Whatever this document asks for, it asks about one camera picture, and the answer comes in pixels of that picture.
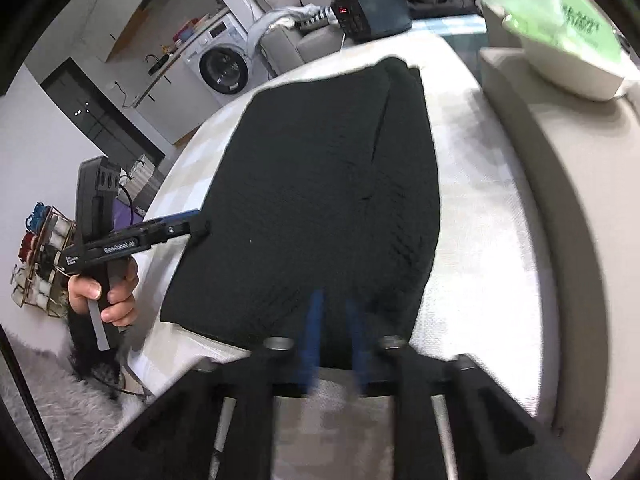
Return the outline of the person left hand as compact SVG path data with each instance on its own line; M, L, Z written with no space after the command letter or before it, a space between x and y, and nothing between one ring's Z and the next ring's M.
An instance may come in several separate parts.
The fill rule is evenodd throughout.
M106 294L110 306L101 313L104 323L113 324L116 327L127 327L136 322L139 312L134 290L138 283L138 265L136 260L129 258L126 272ZM101 285L93 278L74 275L68 281L68 300L70 300L70 307L77 314L87 315L88 301L99 300L102 296Z

